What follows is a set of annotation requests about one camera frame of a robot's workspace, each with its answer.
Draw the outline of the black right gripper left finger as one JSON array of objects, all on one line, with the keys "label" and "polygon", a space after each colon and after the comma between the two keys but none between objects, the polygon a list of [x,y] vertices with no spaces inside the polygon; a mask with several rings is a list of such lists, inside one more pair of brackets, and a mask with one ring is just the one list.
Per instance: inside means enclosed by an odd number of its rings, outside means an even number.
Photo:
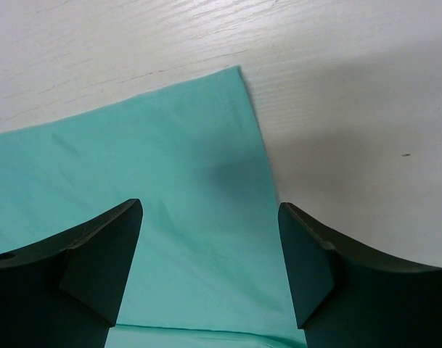
[{"label": "black right gripper left finger", "polygon": [[0,347],[103,347],[115,326],[143,219],[129,199],[0,254]]}]

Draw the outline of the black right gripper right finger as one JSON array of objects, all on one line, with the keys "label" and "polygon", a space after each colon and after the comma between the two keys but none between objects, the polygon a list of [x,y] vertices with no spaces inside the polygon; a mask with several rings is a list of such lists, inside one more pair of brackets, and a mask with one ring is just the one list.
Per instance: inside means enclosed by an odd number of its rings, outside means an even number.
[{"label": "black right gripper right finger", "polygon": [[291,203],[278,222],[309,347],[442,347],[442,268],[367,246]]}]

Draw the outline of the teal t shirt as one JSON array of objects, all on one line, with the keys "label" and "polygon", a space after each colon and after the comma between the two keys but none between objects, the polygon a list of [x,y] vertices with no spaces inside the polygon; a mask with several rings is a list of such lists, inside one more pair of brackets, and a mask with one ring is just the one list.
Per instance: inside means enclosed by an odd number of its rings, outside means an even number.
[{"label": "teal t shirt", "polygon": [[0,134],[0,253],[137,198],[109,347],[304,347],[240,69]]}]

